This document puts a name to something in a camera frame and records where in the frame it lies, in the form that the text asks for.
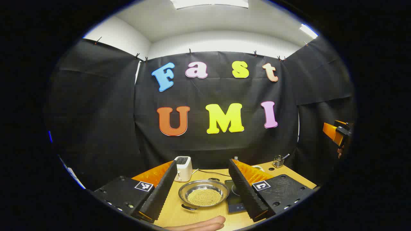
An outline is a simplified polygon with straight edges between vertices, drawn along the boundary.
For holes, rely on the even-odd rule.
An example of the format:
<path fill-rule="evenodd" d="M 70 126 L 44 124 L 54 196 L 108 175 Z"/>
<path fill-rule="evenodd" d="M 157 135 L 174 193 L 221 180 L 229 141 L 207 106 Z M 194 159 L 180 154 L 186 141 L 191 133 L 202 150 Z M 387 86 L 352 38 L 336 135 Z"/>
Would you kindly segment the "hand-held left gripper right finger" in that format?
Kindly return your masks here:
<path fill-rule="evenodd" d="M 315 193 L 289 175 L 272 176 L 238 160 L 231 159 L 228 170 L 254 222 L 282 214 Z"/>

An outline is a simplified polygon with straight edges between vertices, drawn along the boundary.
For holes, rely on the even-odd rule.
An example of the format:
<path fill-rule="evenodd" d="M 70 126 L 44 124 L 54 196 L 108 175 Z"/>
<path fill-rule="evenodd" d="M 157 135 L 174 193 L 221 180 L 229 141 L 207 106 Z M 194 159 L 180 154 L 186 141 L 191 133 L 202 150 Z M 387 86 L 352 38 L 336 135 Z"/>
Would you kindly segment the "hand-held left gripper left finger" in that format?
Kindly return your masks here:
<path fill-rule="evenodd" d="M 126 215 L 153 223 L 160 216 L 176 174 L 173 160 L 132 178 L 119 176 L 92 195 Z"/>

